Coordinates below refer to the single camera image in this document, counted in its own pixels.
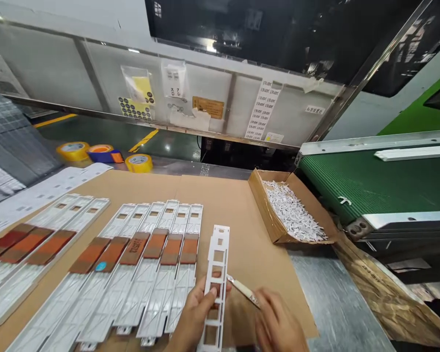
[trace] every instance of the cardboard box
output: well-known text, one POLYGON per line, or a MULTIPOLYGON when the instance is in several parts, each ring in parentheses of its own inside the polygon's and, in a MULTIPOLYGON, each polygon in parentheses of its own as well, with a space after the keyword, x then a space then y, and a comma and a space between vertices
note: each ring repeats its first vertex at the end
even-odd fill
POLYGON ((258 205, 264 224, 269 233, 272 243, 303 243, 303 244, 332 244, 335 243, 338 236, 338 230, 332 221, 331 216, 323 208, 321 203, 316 199, 313 193, 303 184, 302 181, 294 173, 279 171, 263 171, 255 169, 248 180, 249 187, 253 193, 254 199, 258 205), (263 181, 284 182, 296 195, 296 197, 304 205, 305 209, 316 222, 324 228, 325 234, 328 236, 327 241, 308 242, 299 241, 288 234, 287 229, 282 224, 275 213, 272 205, 267 198, 266 186, 263 181))

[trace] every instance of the brown cardboard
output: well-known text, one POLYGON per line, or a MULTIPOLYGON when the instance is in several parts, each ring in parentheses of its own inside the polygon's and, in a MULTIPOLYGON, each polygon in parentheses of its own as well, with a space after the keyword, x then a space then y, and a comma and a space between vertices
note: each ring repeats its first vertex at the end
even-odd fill
MULTIPOLYGON (((207 269, 208 247, 214 224, 230 226, 228 273, 251 289, 268 286, 280 292, 293 314, 302 322, 306 336, 318 336, 290 258, 283 248, 270 242, 247 181, 200 176, 133 174, 112 170, 71 192, 109 198, 111 204, 40 280, 23 304, 0 326, 0 352, 4 352, 18 336, 68 273, 71 265, 123 203, 151 203, 168 199, 204 205, 197 277, 204 275, 207 269)), ((14 225, 5 229, 0 236, 14 225)), ((255 313, 256 308, 233 289, 225 308, 225 347, 255 342, 255 313)), ((108 340, 98 346, 98 351, 139 352, 140 340, 134 335, 135 333, 118 337, 112 331, 108 340)), ((166 341, 167 338, 160 339, 151 351, 161 351, 166 341)))
POLYGON ((302 181, 294 173, 263 171, 255 169, 248 180, 251 192, 254 195, 258 209, 262 215, 264 224, 267 228, 272 243, 302 243, 302 244, 332 244, 338 238, 338 230, 332 221, 328 212, 323 208, 321 203, 316 199, 313 193, 303 184, 302 181), (301 201, 305 209, 310 213, 316 222, 324 228, 324 232, 328 236, 327 241, 308 242, 299 241, 287 233, 280 219, 277 217, 272 205, 270 204, 265 185, 262 181, 284 182, 292 190, 292 192, 301 201))

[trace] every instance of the floor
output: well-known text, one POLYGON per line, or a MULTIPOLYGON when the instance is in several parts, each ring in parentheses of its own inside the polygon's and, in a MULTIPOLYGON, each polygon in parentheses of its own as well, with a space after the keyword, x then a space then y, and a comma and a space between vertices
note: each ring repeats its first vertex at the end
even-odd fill
MULTIPOLYGON (((38 127, 44 138, 55 142, 87 142, 89 145, 111 144, 127 152, 154 129, 87 116, 74 116, 38 127)), ((185 133, 159 130, 138 153, 187 161, 200 161, 200 138, 185 133)))

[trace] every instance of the glass panel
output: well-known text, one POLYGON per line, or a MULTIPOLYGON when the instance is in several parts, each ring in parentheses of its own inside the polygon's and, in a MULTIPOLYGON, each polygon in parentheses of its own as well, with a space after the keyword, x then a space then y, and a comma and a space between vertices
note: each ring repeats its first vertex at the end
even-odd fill
POLYGON ((152 37, 344 84, 418 3, 145 0, 152 37))
POLYGON ((364 87, 392 97, 440 51, 440 0, 433 1, 364 87))

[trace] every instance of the notice paper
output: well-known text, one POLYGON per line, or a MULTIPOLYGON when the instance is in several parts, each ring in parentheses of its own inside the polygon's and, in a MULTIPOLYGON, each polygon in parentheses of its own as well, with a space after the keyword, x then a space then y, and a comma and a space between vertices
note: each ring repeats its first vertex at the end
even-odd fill
POLYGON ((261 82, 256 102, 254 103, 251 117, 249 118, 248 128, 245 138, 261 140, 265 127, 274 110, 275 103, 279 97, 280 89, 274 89, 272 81, 264 80, 261 82))

